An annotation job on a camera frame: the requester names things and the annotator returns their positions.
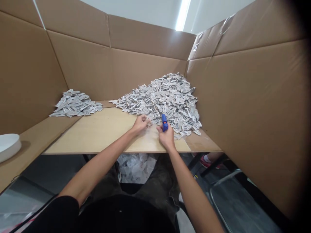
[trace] table top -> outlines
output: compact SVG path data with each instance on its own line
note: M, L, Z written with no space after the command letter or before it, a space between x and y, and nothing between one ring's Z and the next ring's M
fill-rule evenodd
M68 129L42 154L97 154L128 131L136 115L108 107L91 116L84 116ZM200 130L201 136L192 133L175 141L178 152L213 152L221 149ZM124 153L165 153L160 144L156 125L137 136Z

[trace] pants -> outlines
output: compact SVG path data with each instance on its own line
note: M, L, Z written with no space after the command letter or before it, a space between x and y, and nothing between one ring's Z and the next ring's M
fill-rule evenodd
M101 182L97 184L91 192L91 199L90 202L86 203L87 205L113 195L128 195L121 189L117 173L118 165L116 162ZM150 177L140 190L132 196L147 201L157 209L162 210L174 224L176 212L179 210L179 193L177 178L169 155L160 154Z

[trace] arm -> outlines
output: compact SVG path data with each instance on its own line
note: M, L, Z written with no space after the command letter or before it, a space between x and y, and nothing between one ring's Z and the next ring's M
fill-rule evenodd
M130 141L147 128L149 122L150 120L146 120L145 115L137 117L133 127L84 165L64 187L59 196L72 196L81 206Z
M173 164L182 199L196 232L224 232L213 207L175 148L172 127L168 124L168 130L164 133L162 127L157 129L160 142Z

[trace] large paper pile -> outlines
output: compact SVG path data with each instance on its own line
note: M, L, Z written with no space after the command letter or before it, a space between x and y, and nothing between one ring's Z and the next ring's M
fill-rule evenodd
M73 89L64 92L63 97L55 107L57 109L50 117L89 116L97 111L100 112L103 110L101 103L95 103L85 93L74 91Z
M190 88L190 83L183 75L170 73L151 81L148 86L138 86L138 89L110 102L131 115L147 115L151 119L151 125L162 124L161 114L164 113L177 133L174 136L176 140L189 136L190 129L201 135L199 128L202 124L195 106L198 100L192 95L194 90L195 87Z

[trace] hand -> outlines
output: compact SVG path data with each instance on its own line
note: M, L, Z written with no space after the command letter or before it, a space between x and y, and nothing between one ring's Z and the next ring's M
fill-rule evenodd
M163 132L163 129L162 129L163 124L158 126L156 129L159 132L160 142L165 147L165 149L168 151L168 150L176 149L176 148L175 148L175 142L174 142L174 130L169 123L167 124L168 124L168 129L165 132Z
M150 119L147 120L146 115L140 115L136 118L136 121L132 129L135 131L135 133L139 134L141 131L143 131L144 129L148 127L149 123L150 123Z

